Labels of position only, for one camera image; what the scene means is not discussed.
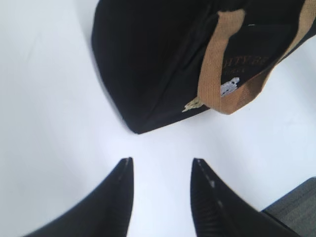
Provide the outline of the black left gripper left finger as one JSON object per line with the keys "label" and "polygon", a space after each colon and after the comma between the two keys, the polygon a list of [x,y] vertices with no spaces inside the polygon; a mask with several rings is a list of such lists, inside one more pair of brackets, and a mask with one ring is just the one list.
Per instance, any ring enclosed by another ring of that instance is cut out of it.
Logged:
{"label": "black left gripper left finger", "polygon": [[81,202],[29,236],[125,237],[133,198],[133,159],[123,158]]}

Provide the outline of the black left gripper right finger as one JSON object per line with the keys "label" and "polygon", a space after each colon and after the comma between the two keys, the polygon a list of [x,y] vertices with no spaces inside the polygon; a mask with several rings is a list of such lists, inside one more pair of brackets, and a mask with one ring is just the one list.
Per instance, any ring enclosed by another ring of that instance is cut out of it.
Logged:
{"label": "black left gripper right finger", "polygon": [[276,218],[239,197],[201,158],[192,163],[191,212],[198,237],[296,237]]}

